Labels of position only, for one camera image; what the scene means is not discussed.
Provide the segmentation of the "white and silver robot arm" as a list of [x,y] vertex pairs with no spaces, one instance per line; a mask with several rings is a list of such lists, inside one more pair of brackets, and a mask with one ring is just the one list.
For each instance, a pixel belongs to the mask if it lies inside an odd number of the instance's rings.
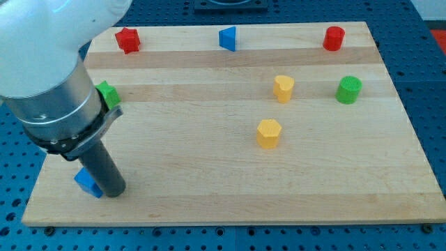
[[77,158],[119,115],[92,83],[79,49],[114,26],[132,0],[1,2],[1,99],[48,153]]

